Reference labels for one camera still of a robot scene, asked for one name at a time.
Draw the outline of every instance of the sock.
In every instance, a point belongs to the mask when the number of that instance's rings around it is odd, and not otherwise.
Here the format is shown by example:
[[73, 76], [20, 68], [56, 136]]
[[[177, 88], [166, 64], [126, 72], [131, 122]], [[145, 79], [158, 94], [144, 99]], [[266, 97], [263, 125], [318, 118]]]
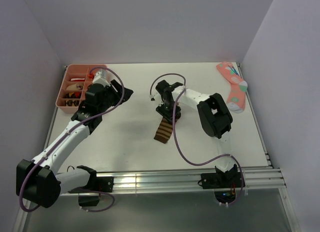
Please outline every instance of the sock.
[[246, 107], [245, 94], [248, 84], [239, 76], [231, 63], [222, 62], [216, 68], [231, 85], [230, 95], [226, 101], [228, 109], [235, 113], [243, 112]]
[[162, 118], [160, 125], [155, 133], [154, 139], [166, 144], [171, 137], [173, 126], [165, 118]]

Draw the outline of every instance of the pink sock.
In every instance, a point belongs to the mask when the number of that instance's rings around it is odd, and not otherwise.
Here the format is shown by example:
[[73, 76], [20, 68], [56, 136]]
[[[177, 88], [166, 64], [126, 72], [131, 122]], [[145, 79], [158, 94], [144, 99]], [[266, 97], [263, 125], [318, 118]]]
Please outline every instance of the pink sock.
[[235, 113], [243, 112], [246, 106], [245, 94], [248, 84], [238, 75], [231, 63], [222, 62], [216, 68], [231, 85], [231, 92], [226, 101], [228, 109]]

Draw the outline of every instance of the cable clip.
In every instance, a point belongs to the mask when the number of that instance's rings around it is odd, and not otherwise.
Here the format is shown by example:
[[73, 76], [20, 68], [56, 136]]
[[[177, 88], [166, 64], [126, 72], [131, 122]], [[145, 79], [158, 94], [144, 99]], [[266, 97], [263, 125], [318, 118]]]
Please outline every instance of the cable clip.
[[151, 101], [155, 101], [154, 95], [149, 95], [149, 98], [151, 99]]

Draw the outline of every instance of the cable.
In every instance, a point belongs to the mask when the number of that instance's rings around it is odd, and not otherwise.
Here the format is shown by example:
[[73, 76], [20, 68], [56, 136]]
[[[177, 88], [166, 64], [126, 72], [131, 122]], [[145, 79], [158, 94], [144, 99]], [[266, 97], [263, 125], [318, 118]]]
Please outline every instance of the cable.
[[66, 169], [67, 172], [69, 171], [69, 168], [73, 168], [73, 170], [75, 170], [75, 168], [73, 166], [68, 166]]
[[153, 85], [155, 84], [155, 82], [156, 82], [159, 78], [161, 78], [161, 77], [163, 77], [163, 76], [167, 76], [167, 75], [177, 75], [177, 76], [183, 78], [184, 88], [183, 88], [182, 92], [178, 95], [178, 97], [176, 98], [176, 100], [175, 100], [175, 102], [174, 102], [174, 105], [173, 105], [173, 112], [172, 112], [172, 131], [173, 131], [173, 138], [174, 138], [175, 146], [176, 146], [179, 154], [181, 155], [181, 157], [182, 157], [187, 163], [189, 163], [189, 164], [192, 165], [192, 166], [204, 166], [204, 165], [207, 165], [207, 164], [209, 164], [210, 162], [215, 161], [215, 160], [217, 160], [217, 159], [219, 159], [219, 158], [222, 158], [222, 157], [231, 157], [231, 158], [236, 162], [236, 164], [238, 165], [238, 167], [239, 167], [239, 169], [240, 169], [240, 174], [241, 174], [240, 194], [239, 194], [239, 196], [237, 196], [237, 197], [235, 198], [235, 200], [234, 200], [233, 202], [229, 203], [229, 205], [234, 204], [235, 202], [238, 201], [238, 199], [239, 199], [239, 197], [242, 195], [242, 191], [243, 191], [243, 189], [244, 189], [244, 175], [243, 175], [242, 168], [241, 168], [238, 160], [237, 160], [233, 155], [231, 155], [231, 154], [222, 154], [222, 155], [218, 155], [218, 156], [216, 156], [216, 157], [214, 157], [214, 158], [212, 158], [212, 159], [210, 159], [210, 160], [208, 160], [208, 161], [206, 161], [206, 162], [198, 163], [198, 164], [197, 164], [197, 163], [193, 163], [193, 162], [189, 161], [189, 160], [184, 156], [184, 154], [182, 153], [181, 148], [180, 148], [180, 146], [179, 146], [179, 143], [178, 143], [178, 140], [177, 140], [177, 133], [176, 133], [176, 108], [177, 108], [177, 104], [178, 104], [178, 101], [179, 101], [180, 97], [181, 97], [181, 96], [185, 93], [185, 91], [186, 91], [186, 78], [185, 78], [184, 76], [178, 74], [178, 73], [167, 73], [167, 74], [164, 74], [164, 75], [162, 75], [162, 76], [159, 76], [159, 77], [157, 77], [157, 78], [153, 81], [153, 83], [151, 84], [150, 95], [152, 94], [152, 87], [153, 87]]
[[102, 212], [102, 211], [106, 211], [106, 210], [108, 210], [108, 209], [110, 209], [113, 205], [114, 205], [114, 203], [115, 203], [115, 201], [116, 201], [116, 199], [115, 199], [115, 197], [112, 195], [112, 194], [109, 194], [109, 193], [107, 193], [107, 192], [102, 192], [102, 191], [91, 191], [91, 190], [86, 190], [86, 189], [82, 189], [82, 188], [80, 188], [83, 192], [88, 192], [88, 193], [97, 193], [97, 194], [102, 194], [102, 195], [106, 195], [106, 196], [109, 196], [109, 197], [111, 197], [111, 199], [112, 199], [112, 202], [111, 202], [111, 204], [110, 205], [108, 205], [107, 207], [105, 207], [105, 208], [103, 208], [103, 209], [101, 209], [101, 210], [89, 210], [89, 209], [87, 209], [87, 208], [83, 208], [83, 207], [81, 207], [81, 209], [83, 209], [84, 211], [87, 211], [87, 212]]
[[115, 110], [123, 101], [124, 99], [124, 94], [125, 94], [125, 86], [124, 86], [124, 83], [122, 82], [121, 78], [114, 72], [112, 71], [111, 69], [107, 68], [107, 67], [94, 67], [91, 69], [91, 71], [89, 72], [89, 74], [92, 73], [93, 70], [95, 69], [104, 69], [104, 70], [108, 70], [109, 72], [111, 72], [120, 82], [121, 84], [121, 87], [122, 87], [122, 96], [119, 100], [119, 102], [111, 109], [103, 112], [103, 113], [100, 113], [98, 115], [95, 115], [95, 116], [92, 116], [90, 118], [87, 118], [83, 121], [80, 121], [79, 123], [77, 123], [75, 126], [73, 126], [68, 133], [65, 133], [51, 148], [50, 150], [45, 154], [45, 156], [43, 158], [41, 158], [38, 163], [35, 164], [35, 166], [32, 167], [32, 169], [29, 171], [29, 173], [27, 174], [27, 176], [25, 177], [23, 183], [22, 183], [22, 186], [21, 186], [21, 189], [20, 189], [20, 193], [19, 193], [19, 204], [20, 204], [20, 207], [23, 211], [25, 212], [33, 212], [35, 211], [36, 209], [38, 209], [40, 207], [40, 205], [37, 205], [36, 207], [32, 208], [32, 209], [28, 209], [25, 207], [24, 205], [24, 202], [23, 202], [23, 194], [24, 194], [24, 191], [25, 191], [25, 187], [26, 187], [26, 184], [28, 182], [28, 180], [30, 179], [32, 173], [36, 170], [36, 168], [42, 163], [44, 162], [48, 156], [61, 144], [62, 141], [64, 141], [78, 126], [80, 125], [83, 125], [84, 123], [94, 119], [94, 118], [97, 118], [99, 116], [103, 116], [103, 115], [106, 115], [107, 113], [109, 112], [112, 112], [113, 110]]

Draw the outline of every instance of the pink tray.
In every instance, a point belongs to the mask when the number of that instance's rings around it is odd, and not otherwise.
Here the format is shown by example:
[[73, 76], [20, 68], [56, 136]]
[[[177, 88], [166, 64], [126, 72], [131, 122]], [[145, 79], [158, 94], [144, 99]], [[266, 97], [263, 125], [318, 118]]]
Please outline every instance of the pink tray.
[[[79, 104], [85, 99], [85, 94], [88, 89], [88, 86], [92, 84], [92, 79], [88, 77], [89, 72], [94, 67], [107, 67], [105, 64], [71, 64], [67, 67], [66, 73], [63, 77], [63, 81], [60, 87], [60, 91], [58, 97], [56, 99], [55, 105], [60, 108], [63, 112], [73, 114], [78, 110], [77, 106], [66, 106], [66, 101], [68, 100], [75, 100], [79, 101]], [[79, 82], [72, 82], [72, 78], [85, 78], [83, 82], [83, 89], [82, 90], [66, 90], [66, 88], [70, 85], [79, 83]], [[65, 95], [70, 92], [80, 92], [81, 98], [80, 99], [68, 99], [65, 98]]]

